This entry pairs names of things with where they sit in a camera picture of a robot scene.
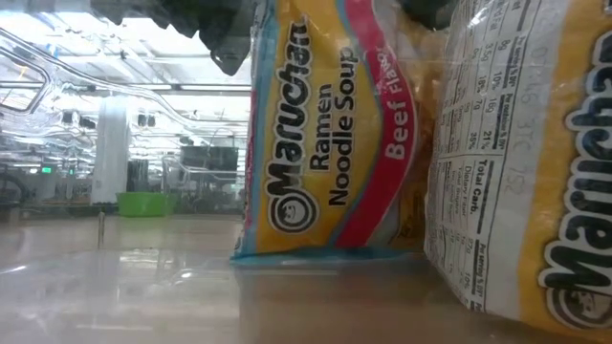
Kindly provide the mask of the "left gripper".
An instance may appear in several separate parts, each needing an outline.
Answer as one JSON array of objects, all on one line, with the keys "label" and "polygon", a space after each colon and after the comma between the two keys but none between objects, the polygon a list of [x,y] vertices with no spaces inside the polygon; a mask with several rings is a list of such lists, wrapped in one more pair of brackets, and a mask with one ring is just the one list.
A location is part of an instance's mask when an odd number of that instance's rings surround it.
[{"label": "left gripper", "polygon": [[125,18],[151,19],[158,27],[172,26],[184,36],[193,36],[205,11],[205,45],[215,65],[226,75],[235,75],[251,49],[252,0],[91,0],[91,8],[120,25]]}]

